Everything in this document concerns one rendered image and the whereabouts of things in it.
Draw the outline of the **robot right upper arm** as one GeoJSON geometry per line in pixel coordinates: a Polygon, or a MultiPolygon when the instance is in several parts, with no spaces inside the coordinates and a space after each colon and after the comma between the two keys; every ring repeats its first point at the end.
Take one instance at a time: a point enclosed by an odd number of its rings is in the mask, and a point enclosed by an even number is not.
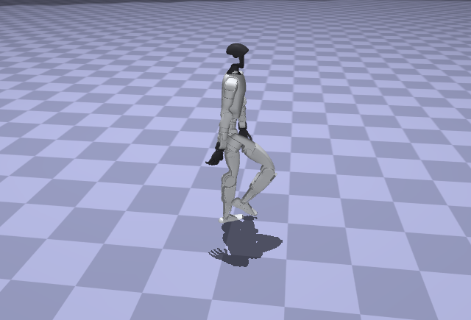
{"type": "Polygon", "coordinates": [[[229,112],[232,114],[232,119],[233,119],[233,113],[230,111],[230,107],[233,105],[233,100],[234,100],[237,90],[238,90],[237,79],[229,78],[228,80],[226,80],[224,84],[224,97],[223,97],[222,108],[221,108],[221,117],[223,116],[224,113],[229,112]]]}

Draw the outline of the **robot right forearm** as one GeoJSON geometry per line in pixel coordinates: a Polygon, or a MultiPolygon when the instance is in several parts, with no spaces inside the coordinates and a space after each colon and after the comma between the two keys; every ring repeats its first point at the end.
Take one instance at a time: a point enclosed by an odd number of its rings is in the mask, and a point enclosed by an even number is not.
{"type": "Polygon", "coordinates": [[[220,142],[219,149],[226,148],[231,119],[232,119],[232,114],[229,112],[224,113],[221,118],[221,121],[219,123],[219,134],[217,137],[218,138],[217,142],[220,142]]]}

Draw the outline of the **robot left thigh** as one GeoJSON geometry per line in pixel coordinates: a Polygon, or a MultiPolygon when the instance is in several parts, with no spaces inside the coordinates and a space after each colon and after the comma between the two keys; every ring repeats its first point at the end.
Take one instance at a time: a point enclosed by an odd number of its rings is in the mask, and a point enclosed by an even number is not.
{"type": "Polygon", "coordinates": [[[234,152],[226,147],[224,150],[224,157],[229,171],[222,176],[222,184],[227,187],[231,187],[235,184],[236,177],[238,175],[240,165],[239,150],[238,152],[234,152]]]}

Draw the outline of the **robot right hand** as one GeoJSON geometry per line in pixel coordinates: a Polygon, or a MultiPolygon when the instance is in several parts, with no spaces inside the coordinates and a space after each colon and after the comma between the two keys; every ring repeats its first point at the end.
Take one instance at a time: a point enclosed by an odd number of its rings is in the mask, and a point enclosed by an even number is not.
{"type": "Polygon", "coordinates": [[[219,147],[220,147],[220,142],[217,142],[216,147],[215,147],[216,151],[213,153],[211,159],[208,162],[205,161],[206,164],[214,166],[214,165],[218,165],[220,160],[223,160],[224,149],[219,149],[219,147]]]}

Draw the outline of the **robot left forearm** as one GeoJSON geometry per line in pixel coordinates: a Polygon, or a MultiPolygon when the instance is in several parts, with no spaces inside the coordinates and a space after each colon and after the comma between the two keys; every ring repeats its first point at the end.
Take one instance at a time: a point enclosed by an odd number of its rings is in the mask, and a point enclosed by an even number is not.
{"type": "Polygon", "coordinates": [[[240,117],[238,118],[238,121],[239,121],[239,127],[240,128],[245,128],[246,125],[245,125],[245,122],[246,122],[246,106],[244,105],[242,107],[242,110],[241,110],[241,115],[240,117]]]}

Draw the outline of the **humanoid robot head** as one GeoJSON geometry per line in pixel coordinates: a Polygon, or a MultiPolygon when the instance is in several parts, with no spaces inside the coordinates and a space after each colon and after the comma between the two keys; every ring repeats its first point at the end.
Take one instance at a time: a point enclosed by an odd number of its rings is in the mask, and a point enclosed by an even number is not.
{"type": "Polygon", "coordinates": [[[227,47],[227,54],[232,55],[234,58],[239,58],[240,63],[232,64],[226,74],[232,74],[232,72],[237,71],[237,74],[241,75],[241,73],[239,72],[239,68],[244,67],[244,55],[248,51],[249,49],[240,43],[233,43],[227,47]]]}

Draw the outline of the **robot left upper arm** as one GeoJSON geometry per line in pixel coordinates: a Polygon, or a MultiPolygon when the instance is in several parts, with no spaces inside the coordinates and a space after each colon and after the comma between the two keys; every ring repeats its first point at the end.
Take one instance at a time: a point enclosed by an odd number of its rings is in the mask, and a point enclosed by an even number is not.
{"type": "MultiPolygon", "coordinates": [[[[243,71],[241,71],[243,73],[243,71]]],[[[244,102],[243,102],[243,106],[246,105],[247,103],[247,100],[246,100],[246,97],[244,97],[244,102]]]]}

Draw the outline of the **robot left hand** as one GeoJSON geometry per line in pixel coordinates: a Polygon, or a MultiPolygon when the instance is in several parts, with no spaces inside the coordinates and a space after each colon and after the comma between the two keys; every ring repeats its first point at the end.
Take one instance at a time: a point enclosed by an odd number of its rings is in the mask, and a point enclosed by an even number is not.
{"type": "Polygon", "coordinates": [[[246,122],[245,122],[245,125],[246,125],[245,128],[240,128],[240,127],[239,127],[239,123],[238,123],[238,129],[240,130],[238,134],[239,134],[239,135],[243,135],[243,136],[246,137],[246,138],[248,138],[248,136],[249,136],[250,140],[252,141],[252,137],[250,136],[250,134],[249,134],[248,131],[246,130],[246,129],[247,129],[247,123],[246,123],[246,122]]]}

